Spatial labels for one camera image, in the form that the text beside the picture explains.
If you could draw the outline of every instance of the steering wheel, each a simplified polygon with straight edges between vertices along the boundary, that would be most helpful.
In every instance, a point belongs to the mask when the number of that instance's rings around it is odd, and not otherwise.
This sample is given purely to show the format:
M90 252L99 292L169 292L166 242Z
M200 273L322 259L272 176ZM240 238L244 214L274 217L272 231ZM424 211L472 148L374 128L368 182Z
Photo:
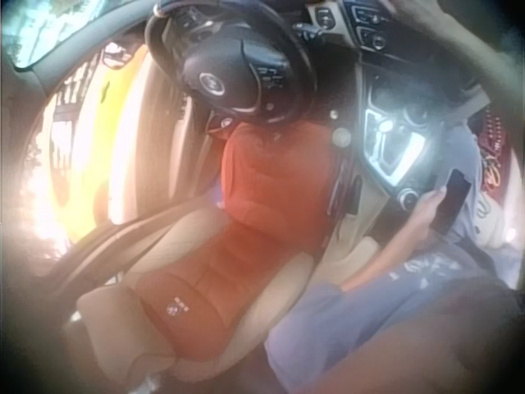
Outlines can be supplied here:
M211 6L238 16L183 53L162 40L170 15ZM194 99L260 126L299 119L312 104L317 76L304 43L274 10L256 0L163 0L146 27L146 44L164 73Z

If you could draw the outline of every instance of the seat embroidery logo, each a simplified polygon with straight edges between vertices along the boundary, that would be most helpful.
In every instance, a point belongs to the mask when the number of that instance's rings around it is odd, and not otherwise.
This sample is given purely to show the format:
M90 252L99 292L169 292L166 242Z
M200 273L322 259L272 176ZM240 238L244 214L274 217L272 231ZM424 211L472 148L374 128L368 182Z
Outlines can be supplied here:
M188 311L189 311L188 305L182 302L179 297L175 297L173 299L173 302L171 302L166 307L166 313L172 317L175 317L183 312L186 313Z

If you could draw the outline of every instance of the driver seat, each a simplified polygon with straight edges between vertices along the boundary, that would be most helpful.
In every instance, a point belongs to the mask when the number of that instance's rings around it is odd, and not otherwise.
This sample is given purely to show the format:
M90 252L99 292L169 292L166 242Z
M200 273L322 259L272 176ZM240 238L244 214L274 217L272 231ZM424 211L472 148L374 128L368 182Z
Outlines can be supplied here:
M78 300L106 376L128 388L165 370L197 382L243 359L307 286L335 182L328 129L240 125L223 156L223 204L182 218L121 283Z

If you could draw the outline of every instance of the windshield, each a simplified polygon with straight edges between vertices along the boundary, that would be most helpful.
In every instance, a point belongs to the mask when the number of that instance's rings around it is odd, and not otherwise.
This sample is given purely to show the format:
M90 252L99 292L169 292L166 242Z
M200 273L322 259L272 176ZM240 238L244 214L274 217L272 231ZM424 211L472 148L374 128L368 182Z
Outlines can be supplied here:
M2 9L2 45L26 68L111 10L137 0L16 0Z

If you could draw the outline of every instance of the black phone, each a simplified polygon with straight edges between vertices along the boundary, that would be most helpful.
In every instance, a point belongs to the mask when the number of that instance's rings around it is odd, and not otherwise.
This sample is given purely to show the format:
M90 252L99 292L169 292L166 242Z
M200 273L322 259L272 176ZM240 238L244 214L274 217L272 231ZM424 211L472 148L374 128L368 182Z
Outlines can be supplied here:
M465 179L465 175L460 170L452 170L446 184L446 197L437 208L436 218L432 222L431 228L439 234L445 236L467 199L468 192L472 183Z

